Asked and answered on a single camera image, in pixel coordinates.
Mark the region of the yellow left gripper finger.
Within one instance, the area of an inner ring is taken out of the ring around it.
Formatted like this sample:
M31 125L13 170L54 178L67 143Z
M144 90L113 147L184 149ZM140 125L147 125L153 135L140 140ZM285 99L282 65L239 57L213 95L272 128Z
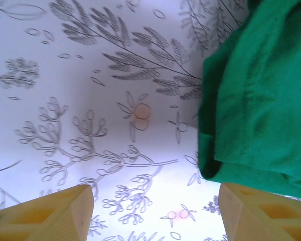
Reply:
M77 185L0 210L0 241L87 241L94 197Z

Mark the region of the green t-shirt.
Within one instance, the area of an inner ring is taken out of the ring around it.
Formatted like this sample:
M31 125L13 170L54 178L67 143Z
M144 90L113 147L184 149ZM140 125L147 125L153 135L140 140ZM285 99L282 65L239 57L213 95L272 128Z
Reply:
M198 166L209 181L301 198L301 0L248 0L203 64Z

